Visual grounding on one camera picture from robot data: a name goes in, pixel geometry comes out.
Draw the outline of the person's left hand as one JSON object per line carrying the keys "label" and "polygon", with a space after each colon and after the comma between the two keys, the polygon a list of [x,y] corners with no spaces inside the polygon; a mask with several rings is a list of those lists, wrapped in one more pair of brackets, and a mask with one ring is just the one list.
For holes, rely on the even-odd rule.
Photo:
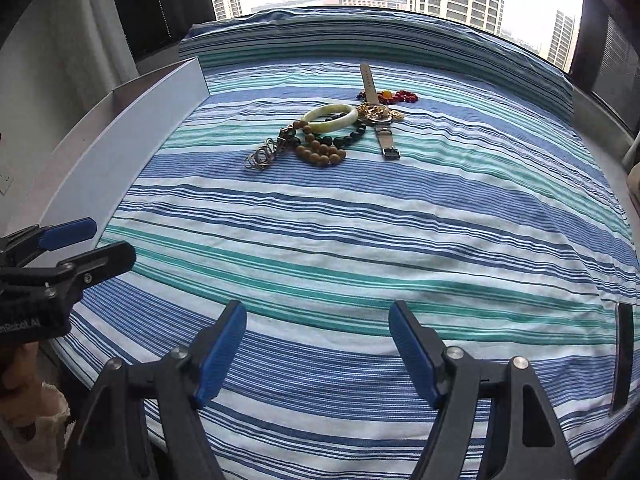
{"label": "person's left hand", "polygon": [[38,342],[1,351],[1,395],[23,393],[40,387],[37,373]]}

